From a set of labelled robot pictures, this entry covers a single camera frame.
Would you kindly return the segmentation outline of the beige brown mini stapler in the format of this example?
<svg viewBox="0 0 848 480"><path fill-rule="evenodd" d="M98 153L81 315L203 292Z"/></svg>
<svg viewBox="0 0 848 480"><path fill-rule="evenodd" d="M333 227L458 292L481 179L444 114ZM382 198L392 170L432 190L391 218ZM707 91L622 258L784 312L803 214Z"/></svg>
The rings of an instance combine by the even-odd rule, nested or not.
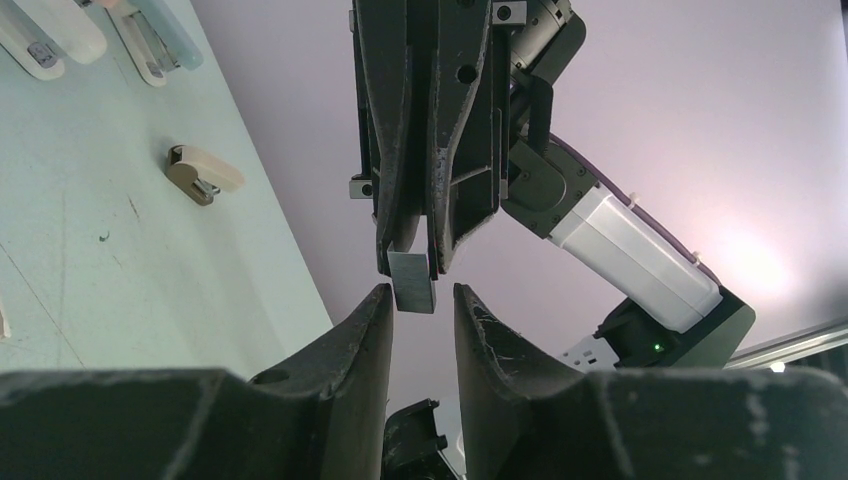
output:
<svg viewBox="0 0 848 480"><path fill-rule="evenodd" d="M233 165L201 148L175 145L167 152L166 177L199 206L211 205L221 192L234 192L246 183Z"/></svg>

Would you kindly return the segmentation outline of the long white stapler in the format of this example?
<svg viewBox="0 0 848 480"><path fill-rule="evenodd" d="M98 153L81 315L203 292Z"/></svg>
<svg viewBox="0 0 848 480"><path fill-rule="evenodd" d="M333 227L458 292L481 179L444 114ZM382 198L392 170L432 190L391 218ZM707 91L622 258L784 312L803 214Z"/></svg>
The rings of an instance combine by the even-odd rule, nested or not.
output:
<svg viewBox="0 0 848 480"><path fill-rule="evenodd" d="M93 1L10 0L1 3L1 47L33 78L52 81L66 58L88 65L107 49L86 9Z"/></svg>

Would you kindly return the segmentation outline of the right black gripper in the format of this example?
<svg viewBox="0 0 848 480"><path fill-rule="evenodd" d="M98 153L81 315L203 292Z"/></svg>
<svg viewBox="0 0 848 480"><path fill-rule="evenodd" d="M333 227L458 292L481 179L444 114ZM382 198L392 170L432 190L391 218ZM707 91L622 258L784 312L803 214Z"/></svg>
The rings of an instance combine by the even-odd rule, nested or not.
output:
<svg viewBox="0 0 848 480"><path fill-rule="evenodd" d="M512 71L528 73L556 35L576 24L568 1L528 1L514 25L500 8L517 1L355 1L354 53L361 172L353 199L374 196L376 256L390 277L389 255L412 247L423 212L423 163L417 105L424 49L436 46L427 137L429 267L448 272L459 245L498 210L492 16L508 28Z"/></svg>

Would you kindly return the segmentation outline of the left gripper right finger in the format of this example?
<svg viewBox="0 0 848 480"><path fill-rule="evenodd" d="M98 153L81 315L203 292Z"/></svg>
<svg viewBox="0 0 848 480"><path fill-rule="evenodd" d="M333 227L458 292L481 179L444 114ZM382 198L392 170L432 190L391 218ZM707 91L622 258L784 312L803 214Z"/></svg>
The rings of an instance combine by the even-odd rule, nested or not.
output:
<svg viewBox="0 0 848 480"><path fill-rule="evenodd" d="M582 373L453 288L471 479L843 479L847 388L815 369Z"/></svg>

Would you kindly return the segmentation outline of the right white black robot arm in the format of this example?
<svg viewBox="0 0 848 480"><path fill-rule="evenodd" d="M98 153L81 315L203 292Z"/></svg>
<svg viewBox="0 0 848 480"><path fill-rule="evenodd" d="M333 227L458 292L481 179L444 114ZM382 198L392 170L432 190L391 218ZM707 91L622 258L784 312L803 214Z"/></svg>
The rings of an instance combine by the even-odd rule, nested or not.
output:
<svg viewBox="0 0 848 480"><path fill-rule="evenodd" d="M431 314L462 242L504 211L624 295L563 361L587 372L727 364L753 309L551 130L587 27L567 1L355 1L361 172L378 272Z"/></svg>

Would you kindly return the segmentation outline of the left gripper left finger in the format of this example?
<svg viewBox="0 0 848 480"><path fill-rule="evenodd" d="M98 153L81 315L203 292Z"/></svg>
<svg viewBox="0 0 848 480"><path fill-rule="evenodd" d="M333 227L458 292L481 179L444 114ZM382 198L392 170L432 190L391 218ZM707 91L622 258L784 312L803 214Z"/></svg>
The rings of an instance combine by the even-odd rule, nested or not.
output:
<svg viewBox="0 0 848 480"><path fill-rule="evenodd" d="M1 377L5 479L376 479L393 334L377 285L349 316L243 380L224 369Z"/></svg>

